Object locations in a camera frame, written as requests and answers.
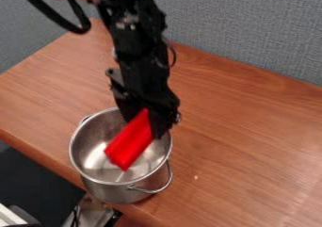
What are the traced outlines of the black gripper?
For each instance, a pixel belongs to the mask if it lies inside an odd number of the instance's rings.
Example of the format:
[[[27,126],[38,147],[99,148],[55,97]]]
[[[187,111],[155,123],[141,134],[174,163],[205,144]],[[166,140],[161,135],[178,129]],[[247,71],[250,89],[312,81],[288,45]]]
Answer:
[[[143,57],[129,57],[115,53],[119,68],[106,71],[111,79],[118,108],[123,119],[130,122],[143,108],[154,138],[161,138],[179,122],[181,100],[169,87],[170,62],[166,53]]]

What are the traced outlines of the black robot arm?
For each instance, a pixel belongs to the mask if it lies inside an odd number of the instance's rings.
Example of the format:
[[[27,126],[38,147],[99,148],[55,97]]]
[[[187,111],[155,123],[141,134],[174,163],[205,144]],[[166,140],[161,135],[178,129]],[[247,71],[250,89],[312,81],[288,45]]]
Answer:
[[[106,71],[123,119],[149,111],[154,138],[181,120],[181,99],[169,86],[177,51],[163,36],[166,14],[155,0],[90,0],[114,43],[115,68]]]

